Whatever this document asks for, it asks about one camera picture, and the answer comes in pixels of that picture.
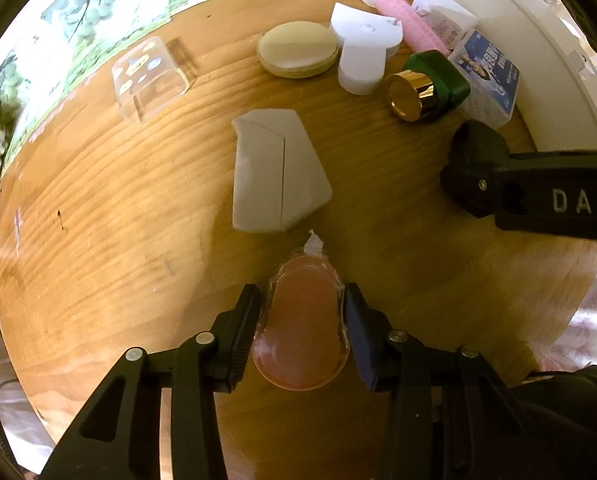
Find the green grape printed cardboard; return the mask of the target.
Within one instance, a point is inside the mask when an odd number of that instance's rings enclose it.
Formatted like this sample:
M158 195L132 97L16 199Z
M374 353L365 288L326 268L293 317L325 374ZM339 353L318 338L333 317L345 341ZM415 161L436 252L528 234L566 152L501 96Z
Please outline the green grape printed cardboard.
M69 112L82 126L125 119L112 66L159 36L194 84L251 58L257 40L285 22L327 24L353 0L26 0L0 37L0 100L8 139L23 142Z

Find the clear acrylic sticker box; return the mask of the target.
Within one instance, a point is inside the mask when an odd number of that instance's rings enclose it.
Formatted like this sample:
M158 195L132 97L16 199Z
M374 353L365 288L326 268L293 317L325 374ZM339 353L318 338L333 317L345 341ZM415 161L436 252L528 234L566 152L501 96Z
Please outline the clear acrylic sticker box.
M112 66L120 114L144 122L183 96L190 81L159 36L146 38Z

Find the white cat-shaped case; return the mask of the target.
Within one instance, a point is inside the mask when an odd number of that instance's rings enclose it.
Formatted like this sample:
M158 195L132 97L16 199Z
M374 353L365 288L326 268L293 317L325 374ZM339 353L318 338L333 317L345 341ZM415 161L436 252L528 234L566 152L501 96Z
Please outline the white cat-shaped case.
M403 41L401 22L337 2L330 28L341 47L340 86L354 96L369 96L381 84L387 60L396 54Z

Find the cream faceted case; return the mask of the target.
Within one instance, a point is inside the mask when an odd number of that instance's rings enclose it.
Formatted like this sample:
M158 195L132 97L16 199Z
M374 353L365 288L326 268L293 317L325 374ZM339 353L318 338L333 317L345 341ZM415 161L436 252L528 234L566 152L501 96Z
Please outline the cream faceted case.
M251 110L236 133L232 226L247 233L285 232L332 198L332 188L295 110Z

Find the white plastic storage bin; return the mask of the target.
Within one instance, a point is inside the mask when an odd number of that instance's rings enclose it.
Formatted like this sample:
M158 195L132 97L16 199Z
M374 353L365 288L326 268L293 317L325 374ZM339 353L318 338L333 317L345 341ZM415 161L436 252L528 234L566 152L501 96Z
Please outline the white plastic storage bin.
M597 70L543 0L454 0L520 70L519 110L540 151L597 150Z

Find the white square charger box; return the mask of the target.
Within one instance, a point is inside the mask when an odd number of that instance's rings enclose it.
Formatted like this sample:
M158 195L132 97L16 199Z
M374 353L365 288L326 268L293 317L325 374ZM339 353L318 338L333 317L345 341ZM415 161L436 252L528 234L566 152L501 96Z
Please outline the white square charger box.
M411 5L451 51L479 24L479 19L455 0L413 0Z

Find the green gold perfume bottle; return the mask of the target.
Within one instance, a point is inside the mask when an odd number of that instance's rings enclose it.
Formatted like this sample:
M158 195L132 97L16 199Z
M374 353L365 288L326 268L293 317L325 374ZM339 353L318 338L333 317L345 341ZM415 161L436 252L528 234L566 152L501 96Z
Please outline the green gold perfume bottle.
M470 93L468 79L437 50L413 53L400 72L387 78L391 110L404 122L439 119Z

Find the round cream compact mirror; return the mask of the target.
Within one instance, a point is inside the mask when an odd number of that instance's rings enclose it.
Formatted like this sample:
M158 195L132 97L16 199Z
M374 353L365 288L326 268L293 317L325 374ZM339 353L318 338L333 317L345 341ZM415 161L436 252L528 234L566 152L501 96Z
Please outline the round cream compact mirror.
M295 21L274 27L259 38L256 53L268 73L305 79L327 72L339 55L339 40L329 27Z

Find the blue white plastic floss box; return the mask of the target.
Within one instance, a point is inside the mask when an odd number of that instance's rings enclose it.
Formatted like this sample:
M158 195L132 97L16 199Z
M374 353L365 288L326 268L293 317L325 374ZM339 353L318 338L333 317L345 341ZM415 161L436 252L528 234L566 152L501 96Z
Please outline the blue white plastic floss box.
M470 87L469 96L458 106L459 113L495 130L506 125L515 109L519 68L476 29L466 33L449 61Z

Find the pink hair roller clip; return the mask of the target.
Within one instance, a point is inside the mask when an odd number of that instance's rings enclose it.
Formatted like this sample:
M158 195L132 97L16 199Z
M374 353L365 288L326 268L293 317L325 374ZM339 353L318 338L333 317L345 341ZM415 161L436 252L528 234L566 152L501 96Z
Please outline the pink hair roller clip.
M410 50L415 53L439 51L448 56L448 47L436 36L432 28L422 20L407 0L361 0L370 8L376 9L388 18L395 18L402 26L403 38Z

